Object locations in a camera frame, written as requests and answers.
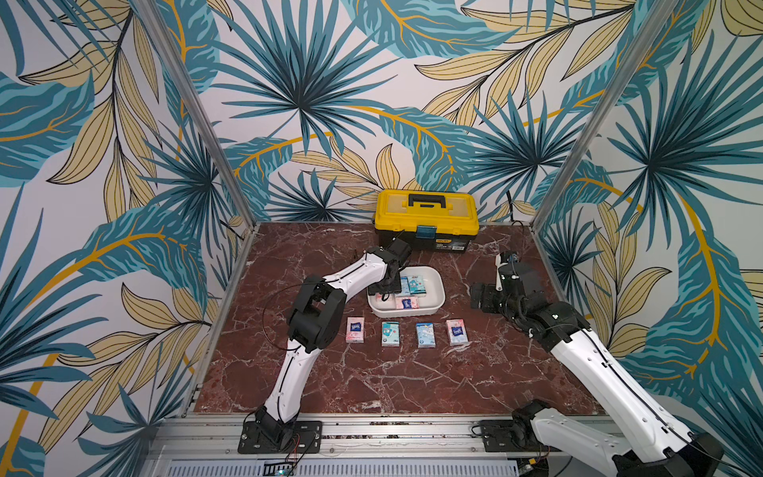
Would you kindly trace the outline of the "teal cartoon tissue pack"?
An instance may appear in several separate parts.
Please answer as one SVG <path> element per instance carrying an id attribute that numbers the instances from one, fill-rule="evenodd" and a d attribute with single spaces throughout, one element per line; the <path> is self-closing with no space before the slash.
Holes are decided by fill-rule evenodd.
<path id="1" fill-rule="evenodd" d="M 399 347 L 401 345 L 399 322 L 383 322 L 381 326 L 381 345 L 383 347 Z"/>

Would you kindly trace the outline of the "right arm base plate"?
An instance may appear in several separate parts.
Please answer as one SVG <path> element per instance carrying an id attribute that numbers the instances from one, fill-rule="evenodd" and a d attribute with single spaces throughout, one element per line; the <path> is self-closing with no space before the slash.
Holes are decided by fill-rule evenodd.
<path id="1" fill-rule="evenodd" d="M 525 421 L 514 419 L 484 419 L 471 427 L 486 452 L 538 452 L 546 454 L 556 448 L 542 444 Z"/>

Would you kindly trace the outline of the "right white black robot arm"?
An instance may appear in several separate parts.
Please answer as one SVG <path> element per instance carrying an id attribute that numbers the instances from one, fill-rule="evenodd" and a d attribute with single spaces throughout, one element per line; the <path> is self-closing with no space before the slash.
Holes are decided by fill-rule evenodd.
<path id="1" fill-rule="evenodd" d="M 711 476 L 724 450 L 710 434 L 694 432 L 659 405 L 606 349 L 570 304 L 525 290 L 513 252 L 496 256 L 496 280 L 471 287 L 471 305 L 499 314 L 571 371 L 622 435 L 567 417 L 535 399 L 507 423 L 481 421 L 488 452 L 556 449 L 604 476 Z"/>

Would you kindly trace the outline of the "white plastic storage box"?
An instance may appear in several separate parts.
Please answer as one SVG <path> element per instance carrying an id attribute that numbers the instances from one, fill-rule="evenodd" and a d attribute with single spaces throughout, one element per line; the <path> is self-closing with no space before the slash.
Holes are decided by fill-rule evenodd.
<path id="1" fill-rule="evenodd" d="M 367 302 L 373 314 L 383 319 L 429 316 L 435 314 L 445 303 L 446 294 L 439 272 L 430 266 L 411 266 L 401 272 L 401 277 L 418 277 L 424 288 L 424 293 L 411 295 L 417 302 L 417 308 L 403 309 L 397 307 L 397 300 L 391 295 L 382 300 L 379 294 L 367 295 Z"/>

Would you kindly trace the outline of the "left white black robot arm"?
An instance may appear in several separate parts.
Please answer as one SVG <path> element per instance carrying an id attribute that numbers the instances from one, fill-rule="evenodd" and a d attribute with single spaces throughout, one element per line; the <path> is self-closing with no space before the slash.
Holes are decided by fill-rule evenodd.
<path id="1" fill-rule="evenodd" d="M 299 286 L 287 319 L 284 361 L 272 391 L 254 413 L 254 424 L 267 440 L 284 449 L 290 443 L 301 399 L 312 368 L 337 337 L 346 303 L 372 285 L 388 286 L 409 261 L 411 246 L 396 238 L 375 246 L 337 272 L 310 275 Z"/>

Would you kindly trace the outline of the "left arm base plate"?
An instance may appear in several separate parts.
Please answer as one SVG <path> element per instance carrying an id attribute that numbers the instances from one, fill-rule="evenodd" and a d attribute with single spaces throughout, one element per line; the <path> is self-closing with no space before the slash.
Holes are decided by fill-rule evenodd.
<path id="1" fill-rule="evenodd" d="M 321 448 L 322 434 L 322 421 L 296 421 L 286 427 L 247 421 L 242 427 L 238 454 L 316 454 Z"/>

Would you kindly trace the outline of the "blue cartoon tissue pack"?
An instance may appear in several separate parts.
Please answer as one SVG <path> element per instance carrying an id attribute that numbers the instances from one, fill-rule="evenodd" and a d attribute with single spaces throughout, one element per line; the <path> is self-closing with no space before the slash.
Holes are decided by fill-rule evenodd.
<path id="1" fill-rule="evenodd" d="M 432 323 L 417 323 L 415 325 L 417 346 L 420 349 L 436 347 L 434 325 Z"/>

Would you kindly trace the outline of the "pink tempo tissue pack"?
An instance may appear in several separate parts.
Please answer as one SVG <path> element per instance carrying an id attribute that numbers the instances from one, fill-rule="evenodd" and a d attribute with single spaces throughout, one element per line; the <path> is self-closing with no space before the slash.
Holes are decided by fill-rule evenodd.
<path id="1" fill-rule="evenodd" d="M 448 338 L 451 346 L 459 346 L 469 343 L 467 331 L 463 319 L 451 319 L 446 321 Z"/>
<path id="2" fill-rule="evenodd" d="M 346 342 L 349 344 L 365 342 L 365 318 L 349 317 L 347 319 Z"/>

